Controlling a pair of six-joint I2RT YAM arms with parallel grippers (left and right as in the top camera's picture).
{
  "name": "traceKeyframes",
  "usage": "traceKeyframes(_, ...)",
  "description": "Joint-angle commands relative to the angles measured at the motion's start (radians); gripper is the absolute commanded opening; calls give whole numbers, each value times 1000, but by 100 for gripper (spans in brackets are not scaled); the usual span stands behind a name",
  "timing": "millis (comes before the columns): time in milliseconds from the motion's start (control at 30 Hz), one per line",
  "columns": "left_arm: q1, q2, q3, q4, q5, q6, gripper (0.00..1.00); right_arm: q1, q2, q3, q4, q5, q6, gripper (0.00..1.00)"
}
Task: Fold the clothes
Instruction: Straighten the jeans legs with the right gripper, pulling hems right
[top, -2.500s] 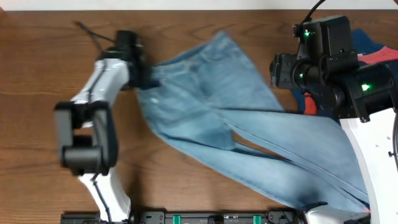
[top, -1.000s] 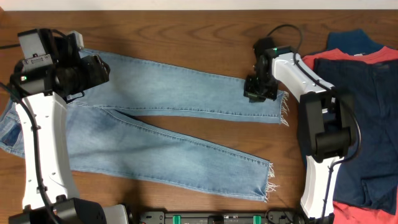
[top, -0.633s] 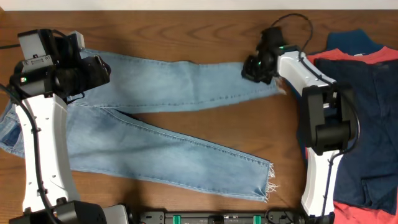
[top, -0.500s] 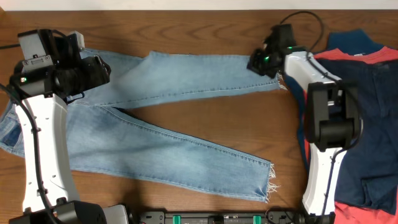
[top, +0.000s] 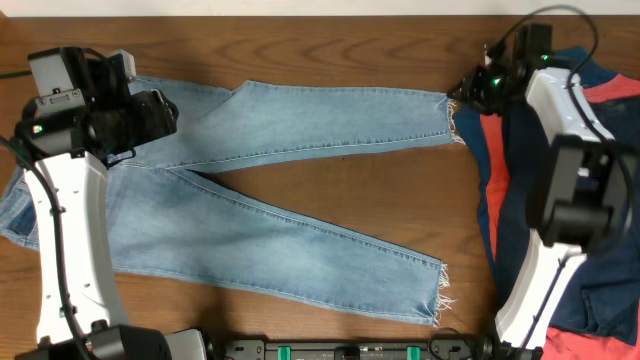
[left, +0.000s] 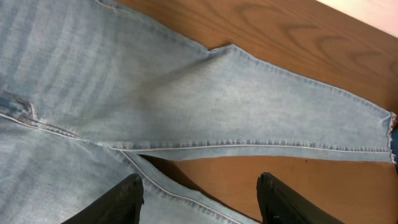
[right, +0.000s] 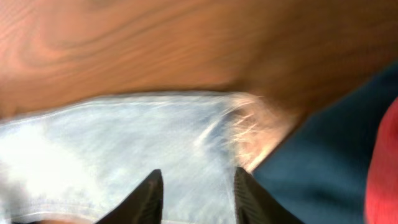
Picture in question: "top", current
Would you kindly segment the light blue denim jeans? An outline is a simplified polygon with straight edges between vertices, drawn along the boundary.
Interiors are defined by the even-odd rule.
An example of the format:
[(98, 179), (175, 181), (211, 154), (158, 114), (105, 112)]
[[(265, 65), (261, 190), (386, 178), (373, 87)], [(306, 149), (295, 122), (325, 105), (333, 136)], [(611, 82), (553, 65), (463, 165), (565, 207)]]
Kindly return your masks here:
[(445, 264), (226, 189), (213, 173), (449, 144), (442, 93), (247, 81), (236, 89), (141, 77), (178, 108), (176, 133), (108, 175), (113, 267), (249, 290), (331, 310), (434, 325)]

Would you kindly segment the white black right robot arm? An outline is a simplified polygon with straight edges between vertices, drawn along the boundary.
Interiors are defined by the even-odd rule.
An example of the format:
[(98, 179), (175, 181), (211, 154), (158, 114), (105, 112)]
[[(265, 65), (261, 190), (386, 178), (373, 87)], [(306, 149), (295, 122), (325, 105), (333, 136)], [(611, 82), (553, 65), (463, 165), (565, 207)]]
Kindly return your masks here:
[(516, 25), (449, 92), (481, 176), (483, 359), (639, 355), (639, 84)]

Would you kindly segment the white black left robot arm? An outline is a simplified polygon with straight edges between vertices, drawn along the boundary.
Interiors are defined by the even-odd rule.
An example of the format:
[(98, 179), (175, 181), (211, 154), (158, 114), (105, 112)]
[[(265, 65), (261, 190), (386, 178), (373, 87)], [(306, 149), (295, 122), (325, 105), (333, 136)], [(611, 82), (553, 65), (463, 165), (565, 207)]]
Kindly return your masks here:
[(35, 208), (42, 302), (32, 359), (206, 359), (199, 330), (133, 326), (107, 237), (108, 170), (123, 154), (173, 134), (178, 110), (152, 89), (131, 93), (133, 57), (62, 47), (28, 58), (38, 94), (10, 147)]

